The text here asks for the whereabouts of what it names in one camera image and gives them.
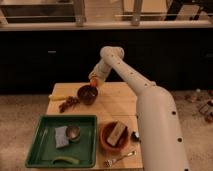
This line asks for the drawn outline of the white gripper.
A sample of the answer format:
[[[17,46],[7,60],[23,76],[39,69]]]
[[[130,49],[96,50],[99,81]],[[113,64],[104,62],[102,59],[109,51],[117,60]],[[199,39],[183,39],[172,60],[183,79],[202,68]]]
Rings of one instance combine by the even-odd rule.
[[[94,74],[101,80],[98,80],[97,81],[97,88],[101,88],[101,86],[104,84],[103,81],[105,81],[107,79],[107,77],[109,76],[110,72],[111,72],[111,67],[106,64],[105,62],[103,61],[99,61],[94,69],[93,69],[94,72],[91,72],[88,76],[90,82],[92,82],[93,80],[93,77],[94,77]]]

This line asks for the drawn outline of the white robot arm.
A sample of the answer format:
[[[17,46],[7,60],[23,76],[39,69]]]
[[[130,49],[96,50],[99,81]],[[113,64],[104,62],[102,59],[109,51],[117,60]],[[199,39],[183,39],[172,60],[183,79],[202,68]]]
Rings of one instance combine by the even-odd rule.
[[[122,47],[104,46],[89,79],[105,81],[112,69],[137,97],[144,171],[190,171],[179,115],[171,93],[123,61]]]

